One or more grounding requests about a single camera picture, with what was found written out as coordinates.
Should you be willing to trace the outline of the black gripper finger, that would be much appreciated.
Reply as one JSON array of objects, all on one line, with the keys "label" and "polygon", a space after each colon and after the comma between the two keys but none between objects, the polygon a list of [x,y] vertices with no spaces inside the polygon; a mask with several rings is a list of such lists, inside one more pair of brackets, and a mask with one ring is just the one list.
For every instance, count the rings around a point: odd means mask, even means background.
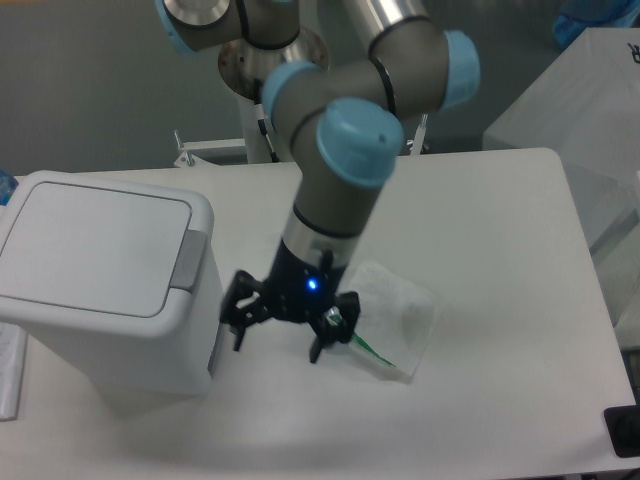
[{"label": "black gripper finger", "polygon": [[339,319],[331,320],[332,314],[327,310],[322,315],[312,317],[309,324],[316,338],[309,351],[309,361],[316,363],[321,352],[334,343],[348,344],[353,335],[360,316],[359,296],[355,291],[346,292],[336,297],[333,306]]},{"label": "black gripper finger", "polygon": [[238,270],[224,295],[220,323],[227,325],[235,336],[233,350],[239,351],[246,330],[269,318],[265,304],[265,284],[244,270]]}]

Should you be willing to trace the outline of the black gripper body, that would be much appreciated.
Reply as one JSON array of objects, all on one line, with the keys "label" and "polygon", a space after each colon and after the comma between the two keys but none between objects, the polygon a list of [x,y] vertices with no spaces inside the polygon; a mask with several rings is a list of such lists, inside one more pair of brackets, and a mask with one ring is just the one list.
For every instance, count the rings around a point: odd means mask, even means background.
[{"label": "black gripper body", "polygon": [[272,266],[264,279],[266,298],[276,307],[276,318],[306,323],[336,307],[338,287],[345,266],[312,264],[298,258],[280,241]]}]

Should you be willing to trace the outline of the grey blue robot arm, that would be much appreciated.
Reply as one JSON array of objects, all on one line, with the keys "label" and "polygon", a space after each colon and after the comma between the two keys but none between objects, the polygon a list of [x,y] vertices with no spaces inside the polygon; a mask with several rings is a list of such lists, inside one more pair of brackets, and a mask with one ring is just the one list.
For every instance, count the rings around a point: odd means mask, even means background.
[{"label": "grey blue robot arm", "polygon": [[471,99],[481,67],[473,41],[442,31],[418,1],[350,1],[367,57],[335,70],[286,61],[252,87],[302,179],[271,270],[238,271],[220,320],[242,341],[276,319],[308,324],[309,358],[348,343],[360,314],[339,284],[406,140],[401,122]]}]

